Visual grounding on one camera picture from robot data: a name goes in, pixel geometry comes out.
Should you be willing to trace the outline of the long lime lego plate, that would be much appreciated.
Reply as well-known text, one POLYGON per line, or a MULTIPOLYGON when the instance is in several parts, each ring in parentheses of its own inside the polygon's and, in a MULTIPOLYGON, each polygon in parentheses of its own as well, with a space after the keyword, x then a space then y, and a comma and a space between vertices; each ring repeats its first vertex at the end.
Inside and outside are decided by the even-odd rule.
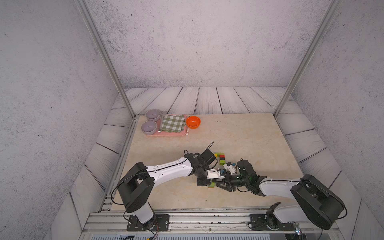
POLYGON ((213 188, 215 187, 215 185, 216 185, 216 183, 213 183, 213 182, 212 182, 210 185, 208 185, 208 188, 209 188, 209 189, 213 189, 213 188))

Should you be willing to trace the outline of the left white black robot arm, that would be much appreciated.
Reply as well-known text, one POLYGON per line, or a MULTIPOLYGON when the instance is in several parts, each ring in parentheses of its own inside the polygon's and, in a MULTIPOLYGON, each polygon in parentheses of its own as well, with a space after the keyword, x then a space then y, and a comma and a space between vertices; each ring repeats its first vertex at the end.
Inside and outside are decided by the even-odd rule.
POLYGON ((122 205, 129 214, 134 214, 142 225, 152 225, 156 220, 148 199, 153 189, 174 179, 196 176, 197 181, 206 186, 210 183, 208 173, 212 163, 218 163, 210 149, 202 154, 185 151, 183 157, 173 162, 156 166, 145 166, 139 162, 123 176, 115 190, 118 191, 122 205))

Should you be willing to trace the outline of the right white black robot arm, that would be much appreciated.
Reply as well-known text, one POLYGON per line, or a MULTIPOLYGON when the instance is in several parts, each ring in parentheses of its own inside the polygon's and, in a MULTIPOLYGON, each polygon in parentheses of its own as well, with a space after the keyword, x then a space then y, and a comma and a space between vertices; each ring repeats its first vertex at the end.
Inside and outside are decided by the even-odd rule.
POLYGON ((293 180, 272 179, 258 175, 249 161, 241 159, 235 165, 209 170, 207 179, 228 192, 245 187, 247 192, 261 197, 295 200, 288 205, 276 202, 266 211, 263 226, 272 231, 277 231, 280 224, 301 222, 329 230, 336 220, 348 215, 344 202, 312 175, 293 180))

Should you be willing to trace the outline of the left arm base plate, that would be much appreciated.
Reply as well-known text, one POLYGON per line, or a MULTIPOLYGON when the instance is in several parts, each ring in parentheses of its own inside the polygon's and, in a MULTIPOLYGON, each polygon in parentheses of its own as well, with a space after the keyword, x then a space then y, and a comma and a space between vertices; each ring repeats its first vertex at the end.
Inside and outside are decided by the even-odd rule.
POLYGON ((154 215, 145 224, 142 224, 135 215, 130 215, 128 219, 128 232, 145 232, 151 230, 153 232, 167 232, 169 230, 170 215, 154 215))

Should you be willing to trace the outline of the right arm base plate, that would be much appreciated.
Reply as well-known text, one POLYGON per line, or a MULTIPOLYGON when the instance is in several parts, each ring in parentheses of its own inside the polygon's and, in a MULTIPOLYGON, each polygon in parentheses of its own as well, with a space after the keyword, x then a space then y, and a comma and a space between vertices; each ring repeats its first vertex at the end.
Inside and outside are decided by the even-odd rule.
POLYGON ((252 231, 294 231, 291 223, 281 223, 274 215, 250 214, 248 228, 252 231))

